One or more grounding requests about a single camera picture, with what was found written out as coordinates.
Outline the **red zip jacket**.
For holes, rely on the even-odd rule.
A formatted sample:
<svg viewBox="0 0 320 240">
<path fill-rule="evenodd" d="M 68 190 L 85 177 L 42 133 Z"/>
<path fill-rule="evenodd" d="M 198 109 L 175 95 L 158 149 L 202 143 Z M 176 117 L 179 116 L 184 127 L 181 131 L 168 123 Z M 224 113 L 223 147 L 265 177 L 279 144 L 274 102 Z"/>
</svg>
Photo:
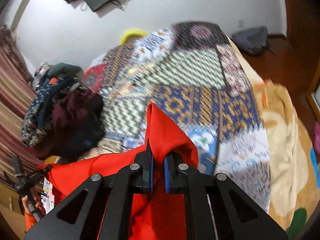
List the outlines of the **red zip jacket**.
<svg viewBox="0 0 320 240">
<path fill-rule="evenodd" d="M 197 149 L 185 133 L 154 103 L 148 105 L 145 143 L 154 156 L 153 191 L 136 194 L 129 228 L 129 239 L 185 239 L 185 208 L 181 194 L 168 194 L 164 183 L 164 158 L 170 152 L 182 155 L 183 161 L 197 167 Z M 55 164 L 46 178 L 53 185 L 57 203 L 66 198 L 90 175 L 109 176 L 133 163 L 135 155 L 146 149 L 139 146 L 130 151 L 103 154 L 67 165 Z"/>
</svg>

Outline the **orange jacket left sleeve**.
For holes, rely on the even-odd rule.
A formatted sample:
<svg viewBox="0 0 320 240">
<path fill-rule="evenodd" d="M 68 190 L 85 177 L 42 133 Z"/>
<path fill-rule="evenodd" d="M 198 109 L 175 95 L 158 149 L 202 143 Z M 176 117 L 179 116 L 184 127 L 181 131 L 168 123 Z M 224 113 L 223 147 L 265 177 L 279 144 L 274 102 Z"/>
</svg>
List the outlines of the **orange jacket left sleeve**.
<svg viewBox="0 0 320 240">
<path fill-rule="evenodd" d="M 37 223 L 37 220 L 32 214 L 28 214 L 25 212 L 24 218 L 25 218 L 25 231 L 28 231 Z"/>
</svg>

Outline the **navy patterned folded garment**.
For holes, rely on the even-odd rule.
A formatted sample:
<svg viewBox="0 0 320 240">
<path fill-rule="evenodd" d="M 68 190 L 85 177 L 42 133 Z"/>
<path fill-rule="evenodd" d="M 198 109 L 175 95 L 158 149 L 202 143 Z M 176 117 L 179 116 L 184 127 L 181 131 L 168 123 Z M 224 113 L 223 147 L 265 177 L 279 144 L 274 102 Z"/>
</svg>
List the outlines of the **navy patterned folded garment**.
<svg viewBox="0 0 320 240">
<path fill-rule="evenodd" d="M 22 142 L 29 148 L 39 144 L 52 129 L 52 113 L 55 104 L 80 87 L 82 87 L 82 81 L 73 76 L 43 86 L 24 116 L 21 127 Z"/>
</svg>

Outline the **maroon folded garment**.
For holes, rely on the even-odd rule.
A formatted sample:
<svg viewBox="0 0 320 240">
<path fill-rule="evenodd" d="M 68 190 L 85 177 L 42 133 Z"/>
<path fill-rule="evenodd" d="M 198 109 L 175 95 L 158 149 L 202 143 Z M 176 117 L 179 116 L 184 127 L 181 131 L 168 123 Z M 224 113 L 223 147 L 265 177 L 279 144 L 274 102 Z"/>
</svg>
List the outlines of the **maroon folded garment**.
<svg viewBox="0 0 320 240">
<path fill-rule="evenodd" d="M 91 89 L 79 89 L 59 100 L 52 111 L 53 127 L 33 147 L 37 159 L 55 155 L 74 162 L 97 146 L 105 130 L 100 122 L 104 102 Z"/>
</svg>

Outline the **beige plush blanket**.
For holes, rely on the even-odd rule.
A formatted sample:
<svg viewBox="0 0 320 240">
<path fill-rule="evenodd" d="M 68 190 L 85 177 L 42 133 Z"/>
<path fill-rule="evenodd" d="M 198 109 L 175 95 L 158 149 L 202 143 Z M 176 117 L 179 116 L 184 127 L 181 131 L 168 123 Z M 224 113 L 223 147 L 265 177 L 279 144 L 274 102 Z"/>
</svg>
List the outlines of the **beige plush blanket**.
<svg viewBox="0 0 320 240">
<path fill-rule="evenodd" d="M 268 214 L 299 239 L 317 215 L 319 172 L 306 127 L 299 119 L 286 87 L 263 80 L 231 44 L 257 98 L 266 127 L 271 162 L 271 202 Z"/>
</svg>

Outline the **striped pink curtain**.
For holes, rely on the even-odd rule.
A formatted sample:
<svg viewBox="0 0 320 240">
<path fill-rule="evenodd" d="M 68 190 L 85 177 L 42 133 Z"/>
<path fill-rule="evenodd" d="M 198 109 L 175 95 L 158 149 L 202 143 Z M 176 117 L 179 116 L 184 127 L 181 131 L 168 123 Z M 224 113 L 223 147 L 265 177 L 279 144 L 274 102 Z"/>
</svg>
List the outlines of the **striped pink curtain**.
<svg viewBox="0 0 320 240">
<path fill-rule="evenodd" d="M 35 158 L 21 139 L 24 116 L 35 98 L 31 87 L 33 77 L 27 70 L 11 30 L 1 27 L 1 182 L 8 184 L 3 173 L 16 180 L 12 158 L 18 156 L 27 173 L 43 162 Z"/>
</svg>

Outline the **patchwork patterned bedspread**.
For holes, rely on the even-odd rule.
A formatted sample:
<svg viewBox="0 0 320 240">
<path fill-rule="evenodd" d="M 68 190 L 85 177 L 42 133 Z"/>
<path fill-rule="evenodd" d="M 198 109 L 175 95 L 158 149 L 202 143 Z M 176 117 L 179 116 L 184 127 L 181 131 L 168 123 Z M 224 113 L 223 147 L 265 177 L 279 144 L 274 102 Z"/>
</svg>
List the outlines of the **patchwork patterned bedspread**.
<svg viewBox="0 0 320 240">
<path fill-rule="evenodd" d="M 181 22 L 96 57 L 84 83 L 104 102 L 105 135 L 84 154 L 142 145 L 154 103 L 197 148 L 199 171 L 227 174 L 265 211 L 270 151 L 252 85 L 229 38 L 215 23 Z"/>
</svg>

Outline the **grey blue backpack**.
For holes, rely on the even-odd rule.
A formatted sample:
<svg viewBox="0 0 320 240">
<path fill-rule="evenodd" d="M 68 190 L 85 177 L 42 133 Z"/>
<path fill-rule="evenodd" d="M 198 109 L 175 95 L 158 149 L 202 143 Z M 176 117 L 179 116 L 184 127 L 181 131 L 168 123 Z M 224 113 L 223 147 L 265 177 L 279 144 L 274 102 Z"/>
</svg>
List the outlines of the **grey blue backpack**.
<svg viewBox="0 0 320 240">
<path fill-rule="evenodd" d="M 268 29 L 264 25 L 233 33 L 231 40 L 239 49 L 252 56 L 266 50 L 273 53 L 268 42 Z"/>
</svg>

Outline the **brown wooden door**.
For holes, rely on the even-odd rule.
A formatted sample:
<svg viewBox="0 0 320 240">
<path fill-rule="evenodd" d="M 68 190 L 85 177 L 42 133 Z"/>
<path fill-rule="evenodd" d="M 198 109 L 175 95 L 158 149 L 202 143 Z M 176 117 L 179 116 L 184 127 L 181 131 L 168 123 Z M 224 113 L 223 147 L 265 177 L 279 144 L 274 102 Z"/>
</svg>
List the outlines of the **brown wooden door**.
<svg viewBox="0 0 320 240">
<path fill-rule="evenodd" d="M 244 55 L 264 79 L 284 85 L 298 117 L 313 133 L 316 116 L 307 100 L 319 62 L 319 0 L 285 0 L 287 34 L 272 34 L 272 50 L 259 56 Z"/>
</svg>

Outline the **yellow plush item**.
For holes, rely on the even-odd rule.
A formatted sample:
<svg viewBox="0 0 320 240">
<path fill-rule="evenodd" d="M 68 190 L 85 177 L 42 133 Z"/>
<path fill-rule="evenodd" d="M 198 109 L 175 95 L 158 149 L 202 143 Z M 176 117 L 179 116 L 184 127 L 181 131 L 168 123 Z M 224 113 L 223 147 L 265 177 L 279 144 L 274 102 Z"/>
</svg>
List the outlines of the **yellow plush item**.
<svg viewBox="0 0 320 240">
<path fill-rule="evenodd" d="M 122 33 L 119 44 L 122 45 L 134 38 L 145 37 L 147 35 L 148 33 L 146 31 L 143 31 L 140 29 L 135 29 L 135 28 L 127 29 Z"/>
</svg>

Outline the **white wall socket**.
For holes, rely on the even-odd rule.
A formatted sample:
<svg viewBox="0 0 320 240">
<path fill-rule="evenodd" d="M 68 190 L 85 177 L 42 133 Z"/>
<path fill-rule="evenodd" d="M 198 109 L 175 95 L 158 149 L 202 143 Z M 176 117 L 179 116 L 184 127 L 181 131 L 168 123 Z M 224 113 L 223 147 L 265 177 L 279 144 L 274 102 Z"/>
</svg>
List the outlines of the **white wall socket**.
<svg viewBox="0 0 320 240">
<path fill-rule="evenodd" d="M 238 28 L 243 28 L 243 27 L 244 27 L 244 21 L 238 20 Z"/>
</svg>

